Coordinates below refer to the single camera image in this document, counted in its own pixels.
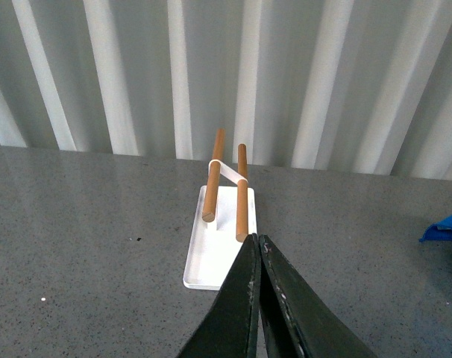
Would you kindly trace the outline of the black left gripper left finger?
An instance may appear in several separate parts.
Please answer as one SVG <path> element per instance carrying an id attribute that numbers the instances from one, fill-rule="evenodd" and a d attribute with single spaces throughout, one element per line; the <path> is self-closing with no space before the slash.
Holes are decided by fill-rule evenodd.
<path id="1" fill-rule="evenodd" d="M 255 357 L 261 256 L 255 233 L 243 242 L 204 320 L 179 357 Z"/>

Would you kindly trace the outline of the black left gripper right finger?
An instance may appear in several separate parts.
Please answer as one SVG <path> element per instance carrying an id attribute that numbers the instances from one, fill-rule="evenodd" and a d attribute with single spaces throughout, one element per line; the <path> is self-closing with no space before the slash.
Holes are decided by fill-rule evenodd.
<path id="1" fill-rule="evenodd" d="M 260 309 L 269 357 L 375 357 L 313 291 L 266 235 Z"/>

